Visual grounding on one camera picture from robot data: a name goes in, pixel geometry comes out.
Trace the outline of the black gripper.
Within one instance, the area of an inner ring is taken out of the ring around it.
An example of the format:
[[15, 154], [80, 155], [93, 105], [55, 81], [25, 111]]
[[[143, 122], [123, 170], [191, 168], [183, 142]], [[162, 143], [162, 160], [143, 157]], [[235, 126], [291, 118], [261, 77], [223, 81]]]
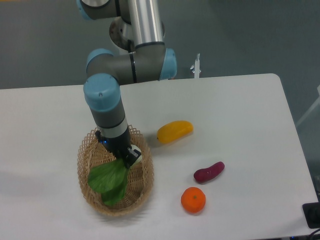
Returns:
[[95, 137], [116, 158], [125, 158], [124, 166], [127, 169], [141, 161], [141, 150], [138, 147], [130, 147], [131, 137], [128, 126], [101, 128], [95, 131]]

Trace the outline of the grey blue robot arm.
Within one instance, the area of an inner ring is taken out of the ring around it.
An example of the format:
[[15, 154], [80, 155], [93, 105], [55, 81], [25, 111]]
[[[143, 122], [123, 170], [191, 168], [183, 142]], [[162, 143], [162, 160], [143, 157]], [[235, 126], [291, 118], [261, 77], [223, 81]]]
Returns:
[[130, 168], [141, 156], [130, 144], [130, 131], [122, 103], [122, 85], [172, 79], [177, 74], [173, 49], [166, 48], [164, 30], [155, 0], [79, 0], [77, 7], [87, 20], [116, 18], [131, 29], [122, 34], [124, 55], [99, 48], [86, 62], [83, 86], [97, 131], [97, 140]]

